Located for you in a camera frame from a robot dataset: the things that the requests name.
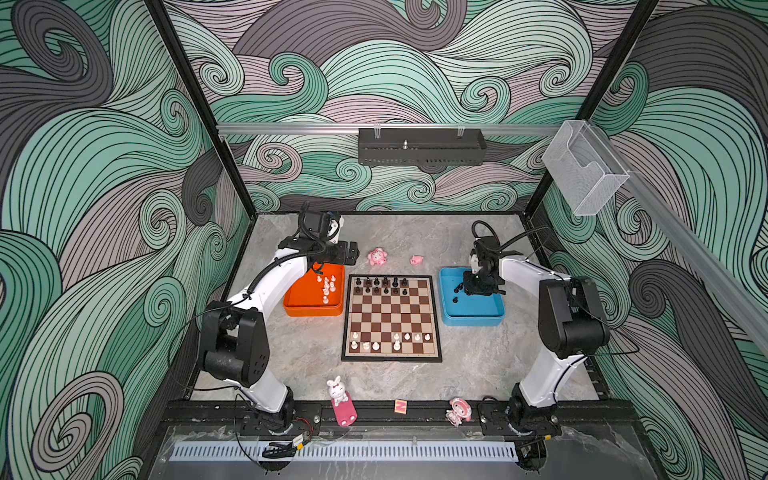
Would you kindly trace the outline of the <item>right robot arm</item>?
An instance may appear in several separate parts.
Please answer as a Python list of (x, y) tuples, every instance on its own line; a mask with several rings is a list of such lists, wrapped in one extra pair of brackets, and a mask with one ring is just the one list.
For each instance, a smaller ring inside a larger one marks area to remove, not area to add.
[(513, 284), (538, 300), (541, 348), (527, 375), (515, 385), (508, 413), (513, 424), (528, 429), (535, 421), (552, 420), (559, 389), (610, 340), (593, 280), (548, 269), (509, 248), (540, 230), (527, 230), (503, 242), (487, 222), (474, 221), (470, 270), (463, 275), (463, 289), (469, 296), (501, 295), (504, 285)]

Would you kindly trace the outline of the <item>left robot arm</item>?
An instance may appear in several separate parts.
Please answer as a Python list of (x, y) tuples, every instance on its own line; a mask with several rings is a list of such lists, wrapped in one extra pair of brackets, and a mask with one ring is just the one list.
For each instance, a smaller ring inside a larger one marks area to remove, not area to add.
[(354, 241), (339, 238), (344, 219), (335, 212), (300, 211), (297, 231), (284, 238), (270, 262), (237, 295), (213, 302), (202, 314), (197, 367), (239, 394), (270, 429), (293, 422), (291, 389), (269, 370), (266, 320), (307, 272), (332, 264), (353, 266)]

